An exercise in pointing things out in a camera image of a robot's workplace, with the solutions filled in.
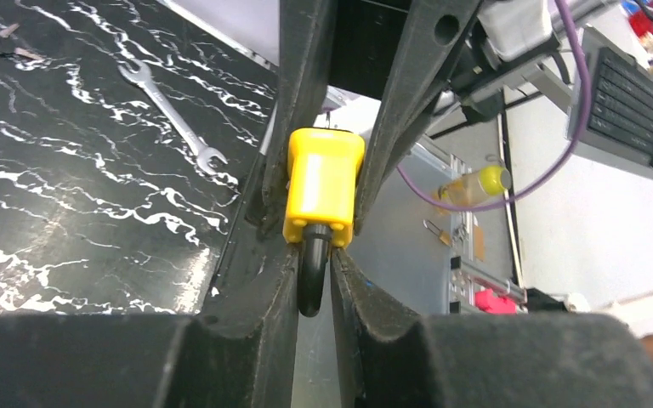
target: table surface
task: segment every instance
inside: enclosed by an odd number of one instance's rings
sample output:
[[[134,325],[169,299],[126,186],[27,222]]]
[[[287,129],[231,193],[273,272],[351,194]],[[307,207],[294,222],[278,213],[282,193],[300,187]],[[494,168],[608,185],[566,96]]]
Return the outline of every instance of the table surface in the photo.
[[[159,3],[0,0],[0,313],[194,313],[276,75]],[[208,177],[117,64],[140,59],[228,164]]]

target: yellow bottle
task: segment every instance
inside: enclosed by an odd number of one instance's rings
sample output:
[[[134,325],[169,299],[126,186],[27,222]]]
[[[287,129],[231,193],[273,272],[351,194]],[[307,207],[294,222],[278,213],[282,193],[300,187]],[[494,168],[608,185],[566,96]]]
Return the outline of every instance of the yellow bottle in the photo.
[[[509,170],[502,166],[487,166],[442,185],[434,195],[438,200],[457,207],[474,207],[503,194],[511,186]]]

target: metal clip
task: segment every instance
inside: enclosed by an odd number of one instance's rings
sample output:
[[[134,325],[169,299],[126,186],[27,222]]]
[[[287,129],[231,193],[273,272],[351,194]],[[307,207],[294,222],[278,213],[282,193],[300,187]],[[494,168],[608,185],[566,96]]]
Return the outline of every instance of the metal clip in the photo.
[[[424,228],[426,228],[427,231],[431,232],[432,234],[434,234],[434,236],[439,238],[441,243],[448,246],[451,245],[451,237],[446,231],[437,227],[433,222],[429,221],[428,219],[425,219],[423,221],[423,224],[424,224]]]
[[[467,239],[467,225],[465,224],[459,224],[458,227],[454,229],[454,231],[451,233],[451,235],[454,238],[454,241],[460,241],[464,242],[464,240]]]

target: white wall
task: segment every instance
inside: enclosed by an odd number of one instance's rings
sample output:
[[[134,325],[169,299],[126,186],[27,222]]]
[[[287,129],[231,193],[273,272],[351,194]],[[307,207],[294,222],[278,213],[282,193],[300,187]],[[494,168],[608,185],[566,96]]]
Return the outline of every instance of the white wall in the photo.
[[[279,62],[279,0],[160,0],[177,3],[273,64]]]
[[[620,9],[593,25],[644,58]],[[519,190],[566,147],[566,116],[541,98],[511,110],[508,123]],[[593,307],[653,290],[653,182],[573,157],[518,203],[517,217],[528,286],[580,292]]]

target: wrench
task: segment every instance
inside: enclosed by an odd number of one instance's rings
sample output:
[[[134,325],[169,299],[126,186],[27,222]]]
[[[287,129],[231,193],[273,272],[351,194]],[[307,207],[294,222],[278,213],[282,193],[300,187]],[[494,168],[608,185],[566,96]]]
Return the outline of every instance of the wrench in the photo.
[[[191,153],[196,156],[196,165],[209,176],[216,174],[216,170],[211,166],[210,161],[213,158],[217,158],[223,164],[226,164],[226,157],[224,157],[220,151],[213,147],[209,147],[208,144],[204,143],[198,136],[196,136],[196,133],[191,130],[191,127],[184,122],[184,118],[181,117],[181,115],[173,108],[167,97],[159,90],[151,79],[151,69],[149,66],[144,63],[144,61],[138,59],[132,59],[132,62],[139,67],[138,70],[133,71],[119,65],[119,72],[122,73],[122,76],[126,78],[127,81],[144,89],[146,94],[149,95],[149,98],[151,98],[156,107],[162,111],[164,116],[166,116],[171,124],[176,128],[176,131],[179,132],[182,138],[184,138],[189,149],[191,149]]]

